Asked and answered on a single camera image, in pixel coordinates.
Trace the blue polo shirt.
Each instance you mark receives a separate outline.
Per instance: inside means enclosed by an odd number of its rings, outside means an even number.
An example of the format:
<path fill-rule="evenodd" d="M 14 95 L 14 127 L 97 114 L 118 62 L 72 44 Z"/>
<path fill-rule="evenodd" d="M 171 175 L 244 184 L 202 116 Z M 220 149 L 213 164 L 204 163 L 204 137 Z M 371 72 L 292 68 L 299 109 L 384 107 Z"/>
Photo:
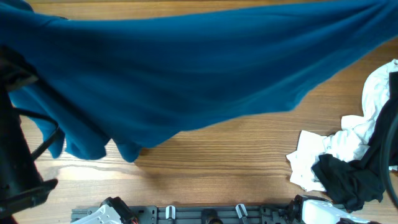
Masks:
<path fill-rule="evenodd" d="M 10 94 L 60 126 L 49 150 L 134 161 L 181 131 L 294 109 L 397 35 L 396 1 L 328 1 L 123 21 L 38 14 L 1 2 L 1 44 L 39 80 Z"/>

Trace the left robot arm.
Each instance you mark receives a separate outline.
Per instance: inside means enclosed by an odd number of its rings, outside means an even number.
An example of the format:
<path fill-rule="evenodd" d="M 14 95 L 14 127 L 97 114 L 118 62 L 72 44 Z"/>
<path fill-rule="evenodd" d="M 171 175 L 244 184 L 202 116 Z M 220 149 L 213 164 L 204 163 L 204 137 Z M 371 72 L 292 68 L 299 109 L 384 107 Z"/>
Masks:
<path fill-rule="evenodd" d="M 78 108 L 38 77 L 36 69 L 25 58 L 9 47 L 1 47 L 1 221 L 14 223 L 13 214 L 46 202 L 57 186 L 57 179 L 44 181 L 34 161 L 60 136 L 59 124 L 53 118 L 15 108 L 9 92 L 35 84 L 56 103 L 62 104 L 76 119 L 94 133 L 107 135 Z M 21 129 L 21 116 L 43 119 L 55 126 L 54 132 L 34 152 L 29 150 Z"/>

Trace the white t-shirt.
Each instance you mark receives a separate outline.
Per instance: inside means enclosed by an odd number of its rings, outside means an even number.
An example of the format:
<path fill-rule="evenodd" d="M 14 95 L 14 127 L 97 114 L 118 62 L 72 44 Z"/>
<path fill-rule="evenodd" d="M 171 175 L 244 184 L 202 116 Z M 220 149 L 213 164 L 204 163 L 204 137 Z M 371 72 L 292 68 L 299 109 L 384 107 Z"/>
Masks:
<path fill-rule="evenodd" d="M 297 150 L 286 155 L 292 168 L 290 182 L 305 191 L 321 191 L 325 188 L 312 171 L 312 166 L 322 154 L 349 162 L 361 159 L 368 150 L 377 117 L 390 98 L 389 74 L 397 71 L 397 60 L 373 71 L 364 83 L 362 116 L 346 115 L 341 118 L 341 130 L 329 136 L 301 131 Z"/>

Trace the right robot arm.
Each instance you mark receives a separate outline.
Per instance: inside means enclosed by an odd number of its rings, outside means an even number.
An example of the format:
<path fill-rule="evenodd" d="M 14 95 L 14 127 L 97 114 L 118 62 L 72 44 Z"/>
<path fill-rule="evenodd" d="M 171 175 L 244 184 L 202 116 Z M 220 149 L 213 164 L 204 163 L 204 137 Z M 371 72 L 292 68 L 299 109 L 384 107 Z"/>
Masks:
<path fill-rule="evenodd" d="M 348 212 L 362 209 L 365 202 L 381 201 L 387 192 L 397 205 L 397 194 L 391 183 L 389 166 L 397 164 L 397 112 L 383 110 L 376 121 L 371 146 L 364 157 L 349 163 L 330 154 L 320 156 L 313 169 L 332 201 L 300 196 L 289 205 L 289 218 L 302 223 L 368 223 L 355 219 Z"/>

